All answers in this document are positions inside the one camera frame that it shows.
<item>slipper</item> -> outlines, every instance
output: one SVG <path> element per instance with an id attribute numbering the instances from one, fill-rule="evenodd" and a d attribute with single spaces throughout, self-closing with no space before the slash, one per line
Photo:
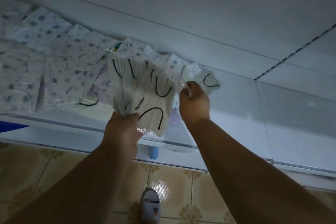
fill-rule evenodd
<path id="1" fill-rule="evenodd" d="M 145 189 L 141 197 L 141 221 L 159 221 L 160 199 L 159 195 L 153 189 Z"/>

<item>floor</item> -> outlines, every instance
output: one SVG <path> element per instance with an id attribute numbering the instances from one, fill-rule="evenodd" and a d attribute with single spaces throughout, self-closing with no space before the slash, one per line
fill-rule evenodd
<path id="1" fill-rule="evenodd" d="M 86 155 L 0 143 L 0 224 L 48 190 Z M 211 176 L 189 170 L 133 162 L 111 223 L 138 223 L 145 188 L 161 201 L 161 224 L 235 223 Z M 310 190 L 336 210 L 336 193 Z"/>

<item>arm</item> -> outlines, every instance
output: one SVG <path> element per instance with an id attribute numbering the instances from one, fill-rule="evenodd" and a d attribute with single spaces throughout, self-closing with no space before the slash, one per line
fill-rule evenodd
<path id="1" fill-rule="evenodd" d="M 137 155 L 139 114 L 114 113 L 102 143 L 52 188 L 10 218 L 15 223 L 106 223 Z"/>
<path id="2" fill-rule="evenodd" d="M 190 83 L 180 114 L 238 224 L 336 223 L 336 215 L 305 188 L 250 152 L 210 120 L 210 102 Z"/>

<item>plastic bag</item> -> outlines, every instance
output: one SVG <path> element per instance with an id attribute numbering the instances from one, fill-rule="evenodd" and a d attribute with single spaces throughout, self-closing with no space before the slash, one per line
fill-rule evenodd
<path id="1" fill-rule="evenodd" d="M 35 50 L 0 40 L 0 113 L 35 111 L 43 66 Z"/>
<path id="2" fill-rule="evenodd" d="M 126 115 L 140 114 L 138 130 L 161 137 L 175 94 L 186 86 L 181 75 L 167 69 L 162 56 L 144 43 L 127 39 L 118 52 L 107 54 L 113 107 Z"/>

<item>left hand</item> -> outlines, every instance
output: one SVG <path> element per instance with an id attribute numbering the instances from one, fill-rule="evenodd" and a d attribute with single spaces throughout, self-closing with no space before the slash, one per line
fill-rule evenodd
<path id="1" fill-rule="evenodd" d="M 107 122 L 102 144 L 112 144 L 118 154 L 132 161 L 138 152 L 137 142 L 143 136 L 137 130 L 139 116 L 138 113 L 121 116 L 113 112 L 111 119 Z"/>

